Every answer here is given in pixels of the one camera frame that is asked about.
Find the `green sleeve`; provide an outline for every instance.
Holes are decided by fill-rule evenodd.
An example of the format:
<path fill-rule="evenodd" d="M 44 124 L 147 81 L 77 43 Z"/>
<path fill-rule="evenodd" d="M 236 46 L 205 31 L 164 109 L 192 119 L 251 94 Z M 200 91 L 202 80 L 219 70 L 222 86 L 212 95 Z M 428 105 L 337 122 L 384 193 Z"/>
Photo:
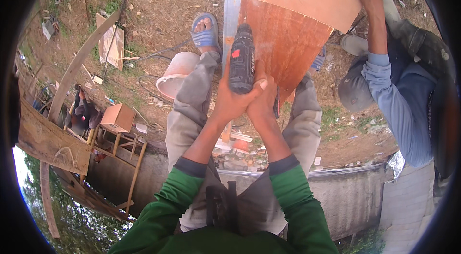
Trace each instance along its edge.
<path fill-rule="evenodd" d="M 270 178 L 275 197 L 289 223 L 288 243 L 300 253 L 338 253 L 323 209 L 314 199 L 301 166 Z"/>
<path fill-rule="evenodd" d="M 131 229 L 107 253 L 135 253 L 173 235 L 202 182 L 202 178 L 173 168 L 160 192 L 154 195 L 157 201 L 146 205 Z"/>

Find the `man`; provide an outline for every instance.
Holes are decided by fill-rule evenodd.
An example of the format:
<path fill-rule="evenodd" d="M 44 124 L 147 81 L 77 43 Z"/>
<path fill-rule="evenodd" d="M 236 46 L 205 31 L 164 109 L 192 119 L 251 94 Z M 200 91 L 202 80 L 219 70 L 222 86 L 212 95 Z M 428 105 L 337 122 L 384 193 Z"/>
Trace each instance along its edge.
<path fill-rule="evenodd" d="M 102 111 L 98 111 L 93 103 L 88 103 L 85 92 L 80 87 L 75 94 L 74 110 L 72 114 L 67 113 L 65 124 L 68 128 L 76 127 L 78 130 L 95 129 L 101 122 Z"/>
<path fill-rule="evenodd" d="M 343 49 L 358 57 L 338 85 L 339 97 L 350 112 L 376 101 L 403 158 L 414 167 L 425 165 L 433 158 L 431 124 L 437 127 L 434 115 L 431 122 L 431 94 L 448 76 L 451 54 L 434 33 L 400 19 L 392 0 L 361 2 L 368 14 L 368 41 L 352 35 L 341 39 Z"/>
<path fill-rule="evenodd" d="M 238 95 L 228 86 L 226 65 L 216 105 L 207 117 L 213 73 L 221 61 L 215 18 L 204 13 L 191 35 L 202 52 L 185 78 L 168 115 L 166 146 L 169 175 L 157 201 L 148 204 L 126 235 L 109 253 L 337 253 L 320 203 L 307 176 L 320 143 L 321 108 L 312 73 L 296 89 L 291 118 L 283 133 L 273 113 L 277 85 L 256 63 L 250 93 Z M 247 113 L 266 146 L 269 168 L 236 198 L 237 229 L 207 226 L 209 187 L 227 193 L 211 153 L 225 125 Z M 180 222 L 183 233 L 173 235 Z M 289 222 L 287 241 L 277 236 Z"/>

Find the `aluminum foil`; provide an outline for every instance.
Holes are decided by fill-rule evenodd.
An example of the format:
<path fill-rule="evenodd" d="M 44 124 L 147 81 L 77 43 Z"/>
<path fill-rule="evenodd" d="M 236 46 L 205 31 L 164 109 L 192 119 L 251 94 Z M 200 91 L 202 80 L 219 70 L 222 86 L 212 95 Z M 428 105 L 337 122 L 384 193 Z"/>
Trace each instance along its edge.
<path fill-rule="evenodd" d="M 394 170 L 394 180 L 397 180 L 397 178 L 400 176 L 400 173 L 402 173 L 403 168 L 405 167 L 405 159 L 403 159 L 403 155 L 400 152 L 396 152 L 392 158 L 387 161 L 387 165 Z"/>

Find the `blue shirt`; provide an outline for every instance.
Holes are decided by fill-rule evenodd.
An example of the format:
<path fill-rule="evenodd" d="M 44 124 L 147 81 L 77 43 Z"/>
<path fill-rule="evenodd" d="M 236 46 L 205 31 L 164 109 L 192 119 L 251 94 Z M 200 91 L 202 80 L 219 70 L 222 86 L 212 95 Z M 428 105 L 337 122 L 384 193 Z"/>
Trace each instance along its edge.
<path fill-rule="evenodd" d="M 362 76 L 383 112 L 403 158 L 418 167 L 432 159 L 427 103 L 436 80 L 415 62 L 401 74 L 397 85 L 390 81 L 389 55 L 369 53 Z"/>

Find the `red sticker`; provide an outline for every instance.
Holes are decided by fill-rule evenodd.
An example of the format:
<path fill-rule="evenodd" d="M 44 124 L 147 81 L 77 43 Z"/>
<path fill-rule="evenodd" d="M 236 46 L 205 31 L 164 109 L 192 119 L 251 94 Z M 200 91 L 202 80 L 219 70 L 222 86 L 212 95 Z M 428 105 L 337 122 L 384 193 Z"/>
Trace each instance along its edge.
<path fill-rule="evenodd" d="M 235 50 L 234 52 L 232 52 L 232 57 L 233 58 L 237 58 L 240 56 L 240 49 L 237 49 Z"/>

